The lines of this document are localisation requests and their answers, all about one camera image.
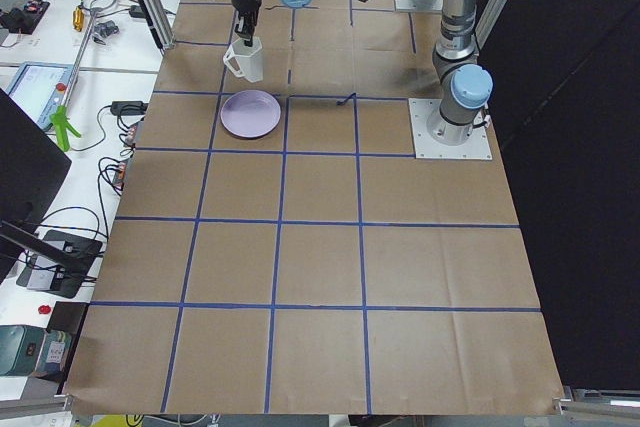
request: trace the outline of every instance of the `computer monitor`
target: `computer monitor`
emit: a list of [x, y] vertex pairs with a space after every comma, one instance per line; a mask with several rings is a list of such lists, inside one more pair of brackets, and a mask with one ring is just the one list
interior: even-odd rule
[[[59, 231], [34, 234], [71, 167], [69, 158], [0, 89], [0, 282], [23, 250], [55, 264], [50, 289], [74, 297], [101, 242]], [[57, 242], [52, 246], [49, 241]], [[28, 285], [35, 266], [25, 268], [18, 285]]]

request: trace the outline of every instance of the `black wall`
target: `black wall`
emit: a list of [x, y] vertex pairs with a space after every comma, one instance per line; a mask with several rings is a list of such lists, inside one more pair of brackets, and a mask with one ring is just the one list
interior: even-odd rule
[[509, 0], [480, 57], [563, 383], [640, 388], [640, 0]]

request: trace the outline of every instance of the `brown paper table surface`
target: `brown paper table surface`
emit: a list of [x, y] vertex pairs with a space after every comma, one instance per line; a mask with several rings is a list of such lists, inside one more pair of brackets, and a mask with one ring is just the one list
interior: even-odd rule
[[[182, 0], [67, 392], [91, 413], [550, 412], [493, 132], [491, 162], [413, 156], [406, 98], [441, 95], [439, 18], [279, 5], [254, 85], [223, 68], [229, 0]], [[282, 119], [239, 140], [218, 111], [252, 88]]]

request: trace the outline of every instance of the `monitor stand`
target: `monitor stand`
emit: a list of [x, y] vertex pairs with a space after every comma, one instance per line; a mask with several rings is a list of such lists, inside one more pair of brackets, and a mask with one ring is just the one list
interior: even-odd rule
[[[78, 235], [68, 234], [59, 230], [49, 230], [42, 240], [45, 242], [64, 242], [65, 250], [70, 248], [70, 252], [67, 252], [67, 254], [78, 259], [80, 262], [75, 264], [74, 269], [70, 271], [73, 273], [73, 277], [58, 278], [59, 276], [56, 275], [49, 290], [38, 290], [38, 292], [47, 292], [66, 299], [74, 298], [83, 283], [84, 277], [91, 269], [97, 254], [100, 253], [100, 250], [102, 249], [102, 242], [88, 239], [86, 237], [80, 237]], [[21, 287], [27, 287], [33, 272], [34, 271], [29, 268], [29, 266], [25, 267], [16, 280], [16, 284]], [[64, 274], [65, 269], [59, 267], [59, 272]]]

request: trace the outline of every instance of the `purple plate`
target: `purple plate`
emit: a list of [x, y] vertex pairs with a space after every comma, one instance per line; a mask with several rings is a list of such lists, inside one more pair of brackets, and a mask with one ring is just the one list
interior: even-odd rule
[[255, 139], [267, 135], [280, 121], [280, 104], [261, 90], [232, 95], [222, 106], [222, 125], [233, 135]]

